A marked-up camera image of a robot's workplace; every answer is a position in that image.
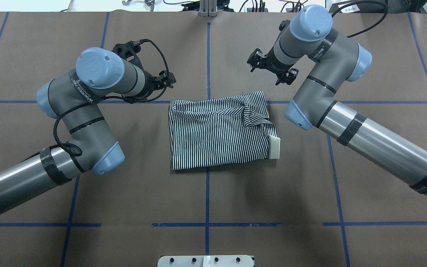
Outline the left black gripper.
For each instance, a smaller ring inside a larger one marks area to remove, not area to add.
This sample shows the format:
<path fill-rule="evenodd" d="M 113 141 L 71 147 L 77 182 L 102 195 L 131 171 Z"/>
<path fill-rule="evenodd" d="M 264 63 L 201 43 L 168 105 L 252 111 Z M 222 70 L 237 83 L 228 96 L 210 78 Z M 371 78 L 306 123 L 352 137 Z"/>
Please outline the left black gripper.
<path fill-rule="evenodd" d="M 147 93 L 145 98 L 148 98 L 156 90 L 163 90 L 158 97 L 160 97 L 166 88 L 173 88 L 173 84 L 176 83 L 174 74 L 170 71 L 163 70 L 158 76 L 153 76 L 149 72 L 145 72 L 146 75 L 146 88 Z"/>

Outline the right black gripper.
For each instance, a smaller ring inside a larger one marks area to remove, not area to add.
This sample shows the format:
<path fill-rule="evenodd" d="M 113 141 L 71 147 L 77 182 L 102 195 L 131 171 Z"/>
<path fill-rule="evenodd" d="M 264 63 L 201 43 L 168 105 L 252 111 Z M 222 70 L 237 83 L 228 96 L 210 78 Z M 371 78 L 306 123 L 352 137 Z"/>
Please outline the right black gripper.
<path fill-rule="evenodd" d="M 249 56 L 247 63 L 251 66 L 251 72 L 256 68 L 266 69 L 277 76 L 275 85 L 286 83 L 291 85 L 299 74 L 299 70 L 292 68 L 292 65 L 286 65 L 280 62 L 275 54 L 274 49 L 263 54 L 259 48 L 256 48 Z"/>

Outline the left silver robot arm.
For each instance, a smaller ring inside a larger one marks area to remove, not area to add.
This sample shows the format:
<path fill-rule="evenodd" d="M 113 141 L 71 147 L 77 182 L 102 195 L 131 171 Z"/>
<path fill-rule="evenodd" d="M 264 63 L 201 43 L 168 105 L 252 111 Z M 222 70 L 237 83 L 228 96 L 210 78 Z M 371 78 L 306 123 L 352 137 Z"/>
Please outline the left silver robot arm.
<path fill-rule="evenodd" d="M 85 49 L 65 75 L 38 90 L 39 108 L 55 119 L 56 144 L 0 172 L 0 215 L 87 171 L 100 176 L 120 166 L 125 155 L 98 103 L 150 102 L 175 82 L 167 66 L 158 76 L 145 71 L 137 50 Z"/>

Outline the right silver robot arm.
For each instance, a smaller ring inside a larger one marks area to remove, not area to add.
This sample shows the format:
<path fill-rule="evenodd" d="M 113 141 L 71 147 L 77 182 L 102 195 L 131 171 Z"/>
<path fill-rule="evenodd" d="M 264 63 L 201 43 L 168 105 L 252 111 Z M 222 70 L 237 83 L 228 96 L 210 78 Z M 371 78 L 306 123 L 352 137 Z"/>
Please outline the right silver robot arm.
<path fill-rule="evenodd" d="M 291 86 L 286 118 L 320 130 L 427 198 L 427 76 L 407 14 L 394 36 L 381 14 L 337 14 L 323 3 L 277 14 L 263 50 L 245 62 L 269 71 L 271 86 Z"/>

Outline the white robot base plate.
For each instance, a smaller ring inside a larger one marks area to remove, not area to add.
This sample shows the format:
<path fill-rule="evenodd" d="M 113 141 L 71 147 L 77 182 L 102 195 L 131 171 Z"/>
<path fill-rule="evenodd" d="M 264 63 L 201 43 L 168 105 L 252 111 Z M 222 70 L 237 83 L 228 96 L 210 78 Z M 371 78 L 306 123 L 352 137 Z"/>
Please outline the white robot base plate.
<path fill-rule="evenodd" d="M 161 256 L 158 267 L 254 267 L 250 255 L 186 255 Z"/>

